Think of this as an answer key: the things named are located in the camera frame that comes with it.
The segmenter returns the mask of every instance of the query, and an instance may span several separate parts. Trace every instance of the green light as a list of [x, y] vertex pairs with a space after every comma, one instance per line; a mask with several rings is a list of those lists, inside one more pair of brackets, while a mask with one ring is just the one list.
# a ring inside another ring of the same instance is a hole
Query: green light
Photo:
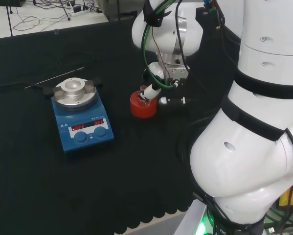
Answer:
[[195, 235], [204, 235], [206, 233], [206, 227], [204, 225], [204, 219], [201, 221], [199, 226], [197, 227]]

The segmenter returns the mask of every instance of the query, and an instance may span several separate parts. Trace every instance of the red container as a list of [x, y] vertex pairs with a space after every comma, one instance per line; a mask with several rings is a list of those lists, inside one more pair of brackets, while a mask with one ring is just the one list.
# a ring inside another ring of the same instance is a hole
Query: red container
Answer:
[[130, 97], [131, 113], [137, 118], [150, 118], [157, 111], [157, 99], [145, 101], [138, 96], [139, 91]]

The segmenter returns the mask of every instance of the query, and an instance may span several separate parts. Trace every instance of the black table surface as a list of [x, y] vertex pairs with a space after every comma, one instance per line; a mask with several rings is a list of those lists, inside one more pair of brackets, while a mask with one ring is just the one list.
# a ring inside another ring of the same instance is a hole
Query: black table surface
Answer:
[[82, 67], [86, 57], [95, 59], [73, 76], [102, 79], [99, 94], [114, 133], [110, 144], [64, 155], [50, 100], [23, 85], [1, 88], [0, 235], [111, 235], [153, 216], [186, 211], [191, 204], [193, 186], [177, 158], [176, 141], [186, 125], [215, 106], [195, 79], [220, 102], [234, 66], [219, 39], [206, 30], [200, 50], [188, 59], [196, 78], [162, 93], [198, 102], [159, 109], [148, 120], [134, 118], [130, 95], [143, 84], [145, 66], [132, 42], [132, 24], [127, 20], [0, 39], [0, 84], [40, 82]]

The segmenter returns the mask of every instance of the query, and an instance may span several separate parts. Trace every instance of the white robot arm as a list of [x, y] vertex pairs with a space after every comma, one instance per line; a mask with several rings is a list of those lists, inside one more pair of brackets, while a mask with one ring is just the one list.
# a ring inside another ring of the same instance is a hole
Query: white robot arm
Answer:
[[[150, 0], [153, 9], [161, 2]], [[185, 56], [198, 50], [203, 34], [194, 22], [195, 7], [187, 4], [178, 12], [187, 20]], [[170, 81], [167, 61], [180, 58], [174, 54], [175, 6], [154, 28], [158, 47], [152, 37], [146, 43], [147, 50], [163, 56], [162, 63], [158, 56], [159, 63], [149, 68], [165, 84]], [[132, 30], [139, 47], [145, 24], [140, 14]], [[293, 1], [244, 0], [237, 76], [222, 108], [194, 143], [190, 164], [198, 185], [236, 225], [263, 228], [269, 207], [293, 185]]]
[[[152, 9], [156, 9], [163, 0], [150, 0]], [[180, 38], [184, 56], [195, 53], [201, 44], [203, 29], [195, 19], [196, 8], [201, 6], [199, 2], [182, 3], [178, 10], [178, 23]], [[187, 68], [183, 62], [180, 43], [177, 37], [175, 21], [177, 3], [171, 4], [165, 12], [169, 13], [162, 19], [160, 27], [151, 27], [145, 42], [145, 50], [156, 52], [158, 62], [148, 65], [152, 76], [164, 84], [155, 83], [140, 93], [140, 97], [146, 100], [155, 98], [161, 88], [177, 87], [183, 84], [188, 77]], [[132, 39], [137, 47], [141, 47], [143, 32], [146, 22], [142, 11], [136, 18], [132, 28]]]

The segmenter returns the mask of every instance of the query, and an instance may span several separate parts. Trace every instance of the yellow object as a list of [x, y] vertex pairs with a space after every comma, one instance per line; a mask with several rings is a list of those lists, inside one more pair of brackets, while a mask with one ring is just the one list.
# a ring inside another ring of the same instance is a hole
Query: yellow object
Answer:
[[[288, 205], [290, 191], [291, 191], [291, 189], [289, 189], [288, 191], [286, 191], [285, 193], [283, 193], [281, 195], [280, 200], [279, 200], [280, 207], [286, 207]], [[292, 199], [291, 199], [291, 206], [293, 206], [293, 193], [292, 193]]]

